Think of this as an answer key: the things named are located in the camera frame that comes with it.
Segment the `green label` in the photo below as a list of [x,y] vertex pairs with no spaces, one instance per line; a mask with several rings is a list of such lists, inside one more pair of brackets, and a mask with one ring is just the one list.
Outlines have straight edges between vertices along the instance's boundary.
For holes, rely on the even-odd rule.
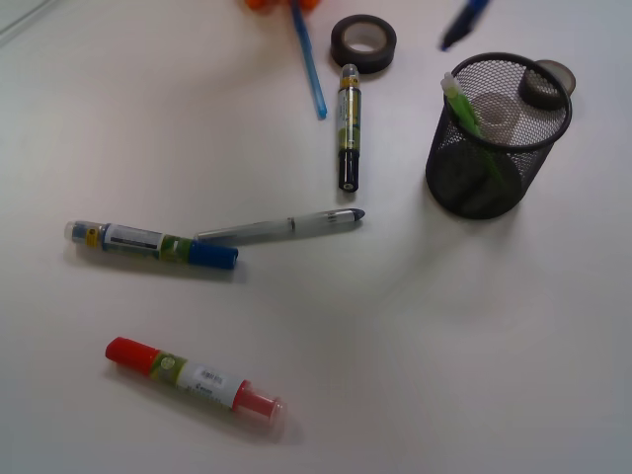
[[151,364],[149,378],[176,387],[178,375],[180,375],[180,371],[185,363],[187,363],[187,360],[183,357],[161,352],[154,358]]
[[338,93],[338,147],[359,151],[360,93],[343,89]]
[[175,235],[165,235],[160,246],[160,260],[186,264],[189,262],[191,239],[183,239]]

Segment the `red cap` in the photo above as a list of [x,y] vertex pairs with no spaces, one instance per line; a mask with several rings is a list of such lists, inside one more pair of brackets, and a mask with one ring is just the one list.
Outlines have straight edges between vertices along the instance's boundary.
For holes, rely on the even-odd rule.
[[143,375],[149,375],[151,364],[159,353],[157,349],[126,338],[116,338],[106,348],[109,360],[138,370]]

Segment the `blue pen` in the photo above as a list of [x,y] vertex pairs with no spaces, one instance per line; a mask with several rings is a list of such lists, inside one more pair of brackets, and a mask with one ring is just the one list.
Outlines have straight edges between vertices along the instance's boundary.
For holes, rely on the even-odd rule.
[[303,20],[303,14],[300,11],[298,0],[292,0],[290,2],[290,8],[292,11],[292,19],[294,20],[294,28],[298,34],[300,40],[300,47],[303,50],[303,57],[305,58],[305,67],[307,68],[307,76],[309,77],[309,85],[312,88],[312,94],[314,96],[314,103],[316,105],[316,112],[319,119],[324,119],[327,116],[327,106],[325,106],[325,98],[323,97],[323,91],[320,88],[320,82],[318,81],[318,74],[316,73],[316,65],[314,64],[314,58],[312,56],[312,43],[309,40],[307,34],[307,27]]
[[472,33],[488,3],[490,3],[489,0],[468,0],[467,5],[445,32],[440,47],[442,51],[447,51],[457,41],[463,40]]

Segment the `black cap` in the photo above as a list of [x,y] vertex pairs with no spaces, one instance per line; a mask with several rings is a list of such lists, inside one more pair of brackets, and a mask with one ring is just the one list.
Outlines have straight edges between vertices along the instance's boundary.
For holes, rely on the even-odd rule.
[[357,150],[340,150],[338,159],[338,187],[345,193],[355,193],[357,191],[359,152]]

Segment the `silver pen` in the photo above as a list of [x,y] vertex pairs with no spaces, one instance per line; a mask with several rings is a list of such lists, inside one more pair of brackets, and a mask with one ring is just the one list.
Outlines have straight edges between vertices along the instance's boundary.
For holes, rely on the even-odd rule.
[[325,230],[327,227],[356,222],[364,217],[361,209],[337,209],[326,212],[315,212],[313,214],[302,215],[300,217],[288,217],[282,220],[267,220],[255,224],[239,225],[219,230],[207,230],[199,232],[195,239],[200,242],[210,242],[214,240],[238,239],[244,237],[254,237],[259,235],[272,234],[293,234],[296,231]]

